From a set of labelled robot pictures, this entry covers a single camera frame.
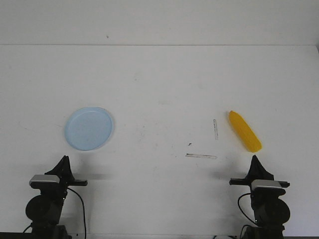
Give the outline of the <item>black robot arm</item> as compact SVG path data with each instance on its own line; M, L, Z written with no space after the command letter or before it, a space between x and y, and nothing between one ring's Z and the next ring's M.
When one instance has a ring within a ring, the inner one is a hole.
M29 185L40 190L40 194L33 197L26 205L25 214L31 220L31 235L35 239L71 239L66 226L61 225L60 218L64 201L68 192L78 196L82 204L84 238L87 237L86 215L84 200L71 187L85 187L87 180L75 179L67 155L64 155L57 165L44 174L34 175Z
M284 224L290 219L288 205L280 199L290 187L287 181L277 181L261 164L256 155L252 156L250 168L244 178L231 178L230 185L248 186L249 193L237 199L237 206L243 215L252 223L244 225L241 239L282 239ZM254 219L249 218L240 206L240 200L249 196Z

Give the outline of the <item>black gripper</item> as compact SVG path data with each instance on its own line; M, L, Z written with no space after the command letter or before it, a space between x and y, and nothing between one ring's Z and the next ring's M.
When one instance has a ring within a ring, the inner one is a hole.
M290 187L287 181L276 181L274 175L269 173L261 164L256 155L252 156L249 171L246 178L230 178L231 186L248 186L250 190L284 190Z
M87 180L75 179L70 165L69 156L64 155L58 164L49 172L44 173L49 178L54 179L48 183L52 189L66 190L69 186L85 187L88 185Z

